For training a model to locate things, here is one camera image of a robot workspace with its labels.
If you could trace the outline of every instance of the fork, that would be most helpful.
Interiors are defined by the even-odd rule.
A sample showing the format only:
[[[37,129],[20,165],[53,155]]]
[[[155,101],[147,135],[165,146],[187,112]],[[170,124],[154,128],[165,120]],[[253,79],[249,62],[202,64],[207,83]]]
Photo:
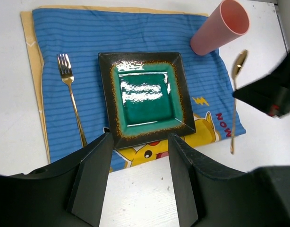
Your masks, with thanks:
[[[62,82],[65,83],[69,88],[71,102],[73,103],[75,114],[76,114],[82,147],[85,147],[87,145],[87,142],[86,142],[86,138],[82,129],[82,124],[80,122],[80,118],[78,115],[78,110],[77,110],[76,102],[74,99],[74,93],[71,88],[71,84],[74,82],[74,75],[71,70],[71,64],[68,58],[68,54],[67,53],[57,54],[57,59],[58,59],[58,68],[60,71]]]

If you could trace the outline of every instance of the yellow lightning bolt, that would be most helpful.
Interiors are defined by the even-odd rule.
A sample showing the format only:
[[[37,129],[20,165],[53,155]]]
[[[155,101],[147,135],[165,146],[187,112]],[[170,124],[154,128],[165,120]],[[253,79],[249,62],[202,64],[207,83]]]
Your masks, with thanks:
[[[195,101],[196,104],[198,105],[204,105],[206,104],[207,106],[209,106],[209,103],[203,98],[203,97],[200,97],[200,98],[193,98],[193,100]]]

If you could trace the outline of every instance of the red letter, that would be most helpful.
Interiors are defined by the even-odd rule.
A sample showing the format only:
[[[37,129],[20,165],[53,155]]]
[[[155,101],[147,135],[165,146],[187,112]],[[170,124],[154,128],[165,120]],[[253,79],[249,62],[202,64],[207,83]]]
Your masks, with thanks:
[[[230,128],[226,128],[224,131],[227,133],[226,137],[231,137],[231,130],[230,130]]]
[[[217,113],[216,116],[218,121],[222,120],[222,113]]]
[[[220,126],[222,126],[223,128],[226,128],[227,127],[227,124],[225,122],[221,122],[220,123]]]

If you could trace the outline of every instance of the fork tines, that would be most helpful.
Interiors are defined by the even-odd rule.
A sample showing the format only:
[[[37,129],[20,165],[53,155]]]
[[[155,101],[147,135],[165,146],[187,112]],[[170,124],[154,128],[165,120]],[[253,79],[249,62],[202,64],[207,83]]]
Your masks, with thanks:
[[[61,74],[71,74],[71,65],[67,53],[57,54],[58,68]]]

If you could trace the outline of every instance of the cup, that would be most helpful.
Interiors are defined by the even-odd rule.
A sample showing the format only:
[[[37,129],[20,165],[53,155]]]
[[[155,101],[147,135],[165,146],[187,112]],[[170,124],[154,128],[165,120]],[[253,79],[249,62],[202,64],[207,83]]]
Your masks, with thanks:
[[[191,38],[190,46],[205,55],[246,34],[250,27],[248,14],[235,0],[223,0]]]

